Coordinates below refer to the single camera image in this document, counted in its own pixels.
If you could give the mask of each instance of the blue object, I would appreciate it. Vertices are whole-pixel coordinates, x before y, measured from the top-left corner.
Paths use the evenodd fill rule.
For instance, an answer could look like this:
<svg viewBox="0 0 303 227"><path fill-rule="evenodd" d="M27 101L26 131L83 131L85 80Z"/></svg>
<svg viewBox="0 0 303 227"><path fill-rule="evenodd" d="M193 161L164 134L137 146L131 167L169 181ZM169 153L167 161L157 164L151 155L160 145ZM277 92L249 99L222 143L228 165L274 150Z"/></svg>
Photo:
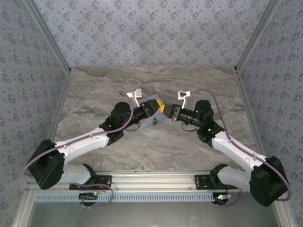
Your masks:
<svg viewBox="0 0 303 227"><path fill-rule="evenodd" d="M152 95L146 99L140 100L140 103L146 102L151 99L160 99L160 97L158 95ZM166 116L163 113L161 113L160 110L158 110L153 116L142 120L140 128L144 128L149 125L156 125L158 123L158 121L160 121L164 118L166 118Z"/></svg>

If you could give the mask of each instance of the yellow block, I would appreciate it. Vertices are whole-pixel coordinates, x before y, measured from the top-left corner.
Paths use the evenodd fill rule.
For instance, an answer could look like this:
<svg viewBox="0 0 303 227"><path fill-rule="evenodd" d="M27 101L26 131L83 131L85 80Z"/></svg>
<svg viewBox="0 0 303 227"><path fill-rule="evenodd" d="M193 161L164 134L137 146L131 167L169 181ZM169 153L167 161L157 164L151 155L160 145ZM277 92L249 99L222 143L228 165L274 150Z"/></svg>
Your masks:
<svg viewBox="0 0 303 227"><path fill-rule="evenodd" d="M163 110L164 110L164 104L163 104L163 102L162 102L162 100L161 99L156 99L157 100L157 102L158 102L158 104L159 104L159 110L161 111L161 113L163 113Z"/></svg>

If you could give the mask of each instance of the blue floral wallpaper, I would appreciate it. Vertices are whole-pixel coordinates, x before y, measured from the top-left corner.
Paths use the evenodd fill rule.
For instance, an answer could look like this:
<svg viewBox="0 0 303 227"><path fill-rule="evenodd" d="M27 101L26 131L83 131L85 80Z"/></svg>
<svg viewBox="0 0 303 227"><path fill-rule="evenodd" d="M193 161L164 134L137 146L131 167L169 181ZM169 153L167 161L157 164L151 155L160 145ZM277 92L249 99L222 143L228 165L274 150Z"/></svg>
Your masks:
<svg viewBox="0 0 303 227"><path fill-rule="evenodd" d="M281 159L303 226L303 2L286 0L241 72L265 149Z"/></svg>
<svg viewBox="0 0 303 227"><path fill-rule="evenodd" d="M35 0L69 66L236 64L268 0Z"/></svg>
<svg viewBox="0 0 303 227"><path fill-rule="evenodd" d="M0 1L0 226L10 226L22 166L46 139L65 73L22 0Z"/></svg>

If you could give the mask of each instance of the marble surface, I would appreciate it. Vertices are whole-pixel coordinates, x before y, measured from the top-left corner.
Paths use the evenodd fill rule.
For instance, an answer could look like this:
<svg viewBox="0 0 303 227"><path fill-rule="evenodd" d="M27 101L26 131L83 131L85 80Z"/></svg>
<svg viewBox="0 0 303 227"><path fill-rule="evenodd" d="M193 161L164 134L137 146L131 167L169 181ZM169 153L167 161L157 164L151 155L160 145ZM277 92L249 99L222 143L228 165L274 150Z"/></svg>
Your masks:
<svg viewBox="0 0 303 227"><path fill-rule="evenodd" d="M211 89L219 102L231 135L256 150L244 105L231 68L144 67L81 68L71 72L55 141L84 134L98 127L117 102L125 101L119 91L142 89L143 98L157 94L165 104L181 104L177 90ZM190 97L188 109L200 99L210 100L214 119L219 120L213 98L205 92ZM95 170L210 170L226 163L239 167L223 153L203 144L196 132L186 132L180 122L166 118L155 126L125 131L117 143L84 154L71 164L89 164Z"/></svg>

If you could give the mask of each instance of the cable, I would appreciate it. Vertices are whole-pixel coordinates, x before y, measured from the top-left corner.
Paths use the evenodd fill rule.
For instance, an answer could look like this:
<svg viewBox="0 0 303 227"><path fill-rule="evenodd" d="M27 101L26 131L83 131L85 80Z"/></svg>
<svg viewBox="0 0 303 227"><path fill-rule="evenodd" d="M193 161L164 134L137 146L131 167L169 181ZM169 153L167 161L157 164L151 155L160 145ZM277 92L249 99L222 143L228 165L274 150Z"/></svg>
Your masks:
<svg viewBox="0 0 303 227"><path fill-rule="evenodd" d="M219 207L231 207L231 206L235 205L236 203L238 203L238 202L240 201L240 199L241 199L241 197L242 197L242 192L243 192L243 190L241 189L238 198L237 198L234 202L232 202L231 204L227 204L227 205L225 205L225 204L224 204L224 205L217 204L217 206L219 206Z"/></svg>
<svg viewBox="0 0 303 227"><path fill-rule="evenodd" d="M231 186L231 185L226 185L226 187L227 187L227 189L226 189L226 192L225 192L225 194L228 194L228 188L232 188L232 196L233 196L233 187Z"/></svg>
<svg viewBox="0 0 303 227"><path fill-rule="evenodd" d="M217 109L218 109L218 113L219 113L219 116L220 116L221 121L222 121L222 123L223 123L224 129L225 129L225 133L226 133L226 135L227 135L228 140L229 140L236 148L238 148L240 151L244 152L244 153L247 154L248 156L251 156L251 157L253 157L254 159L256 159L256 160L262 162L263 164L265 164L266 166L268 166L270 169L272 169L272 170L281 178L281 180L283 181L283 183L284 183L284 184L286 185L286 187L287 187L288 195L287 195L287 197L286 197L285 199L277 199L277 201L282 201L282 202L288 201L288 200L291 198L291 196L292 196L292 191L291 191L290 185L289 185L289 183L287 182L287 180L286 180L286 179L282 176L282 174L281 174L279 171L277 171L271 164L267 163L266 161L264 161L263 159L261 159L261 158L259 158L259 157L255 157L253 154L251 154L251 153L249 153L248 151L246 151L245 149L241 148L238 144L236 144L236 143L232 140L232 138L231 138L231 136L230 136L230 134L229 134L229 132L228 132L228 130L227 130L227 126L226 126L226 124L225 124L225 121L223 120L223 117L222 117L222 115L221 115L221 113L220 113L219 104L218 104L218 101L217 101L217 99L216 99L214 93L213 93L211 90L207 89L207 88L199 88L199 89L197 89L197 90L195 90L195 91L191 91L190 94L191 94L191 95L194 95L194 94L198 93L199 91L207 91L207 92L209 92L209 93L212 95L212 97L214 98L214 101L215 101L215 103L216 103L216 106L217 106Z"/></svg>
<svg viewBox="0 0 303 227"><path fill-rule="evenodd" d="M185 130L184 128L183 128L183 125L184 125L185 123L182 123L182 125L181 125L181 128L184 130L184 131L196 131L197 130L197 127L195 128L195 129L191 129L191 130Z"/></svg>
<svg viewBox="0 0 303 227"><path fill-rule="evenodd" d="M125 129L125 131L136 131L138 128L140 128L140 126L141 126L141 122L138 122L137 124L139 125L137 128L135 128L135 129L133 129L133 130L128 130L128 129Z"/></svg>
<svg viewBox="0 0 303 227"><path fill-rule="evenodd" d="M76 139L76 140L73 140L73 141L71 141L71 142L68 142L68 143L66 143L66 144L63 144L63 145L57 146L57 147L55 147L55 148L49 149L49 150L47 150L47 151L45 151L45 152L42 152L40 155L37 155L36 157L34 157L32 160L30 160L30 161L24 166L24 168L22 169L22 173L23 173L24 175L31 176L31 174L26 174L25 171L26 171L26 170L27 170L35 161L37 161L39 158L43 157L44 155L47 155L47 154L51 153L51 152L54 151L54 150L64 148L64 146L69 146L69 145L74 144L74 143L76 143L76 142L79 142L79 141L81 141L81 140L85 140L85 139L87 139L87 138L90 138L91 136L98 136L98 135L102 135L102 134L114 133L114 132L117 132L117 131L120 131L120 130L124 129L124 128L129 124L129 122L131 121L131 119L132 119L132 117L133 117L133 114L134 114L134 107L133 107L133 103L132 103L131 98L129 98L125 92L120 91L119 94L122 95L122 96L125 96L125 97L128 99L129 106L130 106L130 109L131 109L131 115L129 116L129 119L127 120L127 122L126 122L123 126L121 126L121 127L118 128L118 129L115 129L115 130L100 131L100 132L96 132L96 133L94 133L94 134L92 134L92 135L83 136L83 137L80 137L80 138L78 138L78 139Z"/></svg>
<svg viewBox="0 0 303 227"><path fill-rule="evenodd" d="M89 206L85 206L85 205L84 205L84 201L85 201L85 199L86 199L89 195L84 196L84 197L82 198L82 202L81 202L83 208L96 209L96 208L106 207L106 206L108 206L108 205L112 202L112 200L114 199L114 191L113 191L113 189L112 189L110 186L106 185L106 184L103 184L103 183L96 183L96 184L80 184L80 183L72 183L72 184L74 184L74 185L76 185L76 186L79 186L79 187L96 187L96 186L98 186L98 187L106 187L106 188L108 188L108 189L111 191L111 193L112 193L111 196L110 196L109 201L108 201L106 204L100 205L100 206L94 206L94 207L89 207Z"/></svg>

